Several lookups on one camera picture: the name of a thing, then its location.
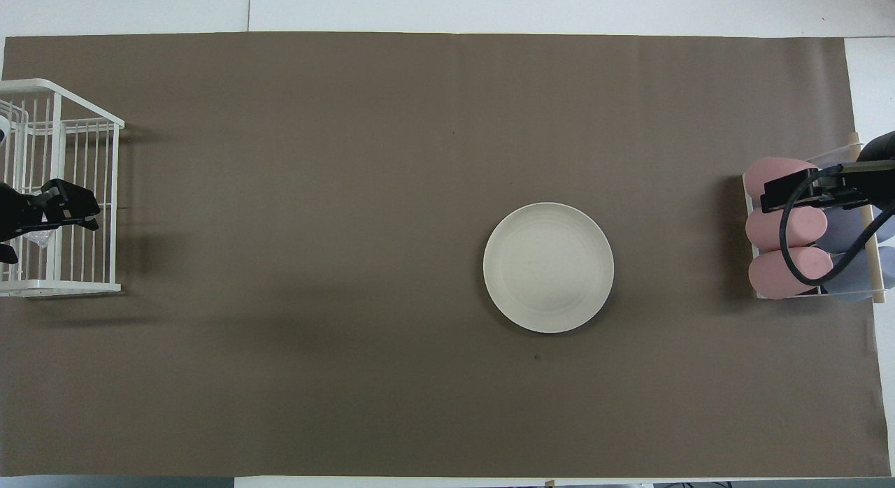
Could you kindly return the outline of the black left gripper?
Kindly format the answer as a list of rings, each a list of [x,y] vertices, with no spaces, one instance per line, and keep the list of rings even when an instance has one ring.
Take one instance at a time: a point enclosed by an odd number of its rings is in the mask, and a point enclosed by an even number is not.
[[[47,181],[39,194],[39,207],[36,205],[36,195],[21,194],[1,182],[1,241],[19,236],[23,227],[38,226],[43,222],[43,214],[48,223],[57,227],[99,229],[96,216],[100,207],[94,192],[74,183],[63,179]],[[18,254],[12,246],[0,244],[0,262],[8,265],[19,263]]]

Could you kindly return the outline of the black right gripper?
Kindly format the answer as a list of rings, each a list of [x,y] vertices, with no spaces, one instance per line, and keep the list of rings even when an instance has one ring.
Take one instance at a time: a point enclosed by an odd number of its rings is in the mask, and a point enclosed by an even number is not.
[[[850,210],[870,204],[884,210],[894,196],[893,157],[894,131],[890,131],[868,142],[856,160],[839,163],[841,171],[807,168],[765,182],[761,211],[783,210],[790,201],[793,208],[824,210],[835,205]]]

